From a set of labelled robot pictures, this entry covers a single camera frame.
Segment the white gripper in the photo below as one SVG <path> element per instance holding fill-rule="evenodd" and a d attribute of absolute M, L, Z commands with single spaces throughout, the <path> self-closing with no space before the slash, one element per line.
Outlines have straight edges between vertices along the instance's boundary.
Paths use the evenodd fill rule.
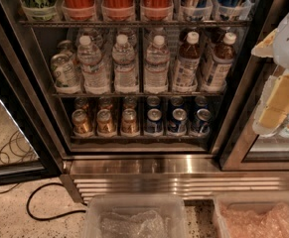
<path fill-rule="evenodd" d="M 289 69 L 289 12 L 274 29 L 257 44 L 251 54 L 272 58 Z M 254 112 L 252 129 L 261 136 L 271 135 L 289 115 L 289 70 L 280 76 L 269 76 L 264 84 L 259 104 Z"/>

